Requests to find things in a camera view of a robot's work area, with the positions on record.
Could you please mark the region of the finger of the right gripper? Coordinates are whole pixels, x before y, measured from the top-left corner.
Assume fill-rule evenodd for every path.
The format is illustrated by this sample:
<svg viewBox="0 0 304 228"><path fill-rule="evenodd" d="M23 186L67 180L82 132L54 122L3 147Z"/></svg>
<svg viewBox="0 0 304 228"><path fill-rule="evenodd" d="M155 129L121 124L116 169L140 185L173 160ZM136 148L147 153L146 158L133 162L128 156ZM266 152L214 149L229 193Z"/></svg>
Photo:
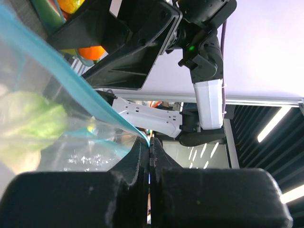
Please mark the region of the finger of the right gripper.
<svg viewBox="0 0 304 228"><path fill-rule="evenodd" d="M84 1L47 42L57 50L102 46L106 51L116 51L133 33L109 11L110 5L110 0Z"/></svg>
<svg viewBox="0 0 304 228"><path fill-rule="evenodd" d="M93 88L139 90L156 59L172 45L182 12L164 0L123 0L118 19L131 30L130 39L82 77Z"/></svg>

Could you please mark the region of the toy cauliflower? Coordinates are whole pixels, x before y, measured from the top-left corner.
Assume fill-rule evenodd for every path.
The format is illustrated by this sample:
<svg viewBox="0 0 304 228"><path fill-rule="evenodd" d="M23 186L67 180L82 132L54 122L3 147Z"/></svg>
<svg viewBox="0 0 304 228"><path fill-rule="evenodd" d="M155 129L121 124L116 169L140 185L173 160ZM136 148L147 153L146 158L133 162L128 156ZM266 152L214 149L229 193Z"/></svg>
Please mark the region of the toy cauliflower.
<svg viewBox="0 0 304 228"><path fill-rule="evenodd" d="M0 161L14 174L35 171L41 151L67 129L63 105L26 91L0 98Z"/></svg>

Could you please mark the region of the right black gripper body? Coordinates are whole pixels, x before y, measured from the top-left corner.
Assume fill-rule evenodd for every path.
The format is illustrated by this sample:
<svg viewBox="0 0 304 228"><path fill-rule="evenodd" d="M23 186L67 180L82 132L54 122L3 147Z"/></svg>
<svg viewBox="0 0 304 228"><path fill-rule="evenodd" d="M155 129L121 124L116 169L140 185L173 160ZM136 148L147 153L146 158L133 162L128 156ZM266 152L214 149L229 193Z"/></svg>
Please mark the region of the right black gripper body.
<svg viewBox="0 0 304 228"><path fill-rule="evenodd" d="M159 55L170 53L175 49L186 49L204 36L204 1L173 0L167 3L158 0L162 9L159 11L157 25L162 19L168 19L168 25L157 37L160 47Z"/></svg>

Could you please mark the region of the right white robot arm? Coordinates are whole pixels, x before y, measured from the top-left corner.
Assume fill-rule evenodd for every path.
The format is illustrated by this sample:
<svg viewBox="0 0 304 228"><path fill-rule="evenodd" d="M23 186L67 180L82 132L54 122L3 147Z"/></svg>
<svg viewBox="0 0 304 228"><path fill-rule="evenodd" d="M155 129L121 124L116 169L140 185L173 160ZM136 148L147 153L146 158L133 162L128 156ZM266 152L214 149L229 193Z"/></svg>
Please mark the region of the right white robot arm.
<svg viewBox="0 0 304 228"><path fill-rule="evenodd" d="M197 146L225 136L222 43L219 27L236 10L235 0L124 0L117 16L108 0L86 0L56 29L56 50L102 46L107 56L84 73L94 88L141 89L157 58L182 50L179 66L190 71L197 109L169 111L138 105L102 92L112 115L131 131L152 129Z"/></svg>

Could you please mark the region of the clear zip top bag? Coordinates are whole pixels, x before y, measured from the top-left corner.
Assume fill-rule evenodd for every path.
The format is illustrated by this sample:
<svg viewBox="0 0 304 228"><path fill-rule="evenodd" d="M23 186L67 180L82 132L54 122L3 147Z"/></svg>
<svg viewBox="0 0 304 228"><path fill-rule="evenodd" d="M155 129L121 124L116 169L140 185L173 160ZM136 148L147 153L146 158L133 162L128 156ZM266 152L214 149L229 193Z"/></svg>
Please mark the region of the clear zip top bag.
<svg viewBox="0 0 304 228"><path fill-rule="evenodd" d="M107 171L137 138L44 40L0 6L0 161L27 171Z"/></svg>

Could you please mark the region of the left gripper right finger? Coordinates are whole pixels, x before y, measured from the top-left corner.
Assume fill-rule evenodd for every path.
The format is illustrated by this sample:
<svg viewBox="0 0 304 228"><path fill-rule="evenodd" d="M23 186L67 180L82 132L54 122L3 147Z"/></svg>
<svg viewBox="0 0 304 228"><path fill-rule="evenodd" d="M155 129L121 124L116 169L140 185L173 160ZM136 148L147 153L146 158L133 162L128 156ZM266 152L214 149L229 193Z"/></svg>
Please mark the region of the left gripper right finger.
<svg viewBox="0 0 304 228"><path fill-rule="evenodd" d="M154 228L290 228L275 179L262 169L181 167L151 139Z"/></svg>

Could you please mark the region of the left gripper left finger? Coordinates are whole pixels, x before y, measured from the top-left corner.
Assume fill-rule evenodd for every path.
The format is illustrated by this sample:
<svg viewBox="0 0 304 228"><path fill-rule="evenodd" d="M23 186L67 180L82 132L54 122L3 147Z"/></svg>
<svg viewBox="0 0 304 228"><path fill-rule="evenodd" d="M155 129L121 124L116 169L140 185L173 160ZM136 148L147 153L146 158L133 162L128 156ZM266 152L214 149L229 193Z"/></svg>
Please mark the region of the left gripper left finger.
<svg viewBox="0 0 304 228"><path fill-rule="evenodd" d="M136 139L109 171L27 172L0 201L3 228L147 227L149 147Z"/></svg>

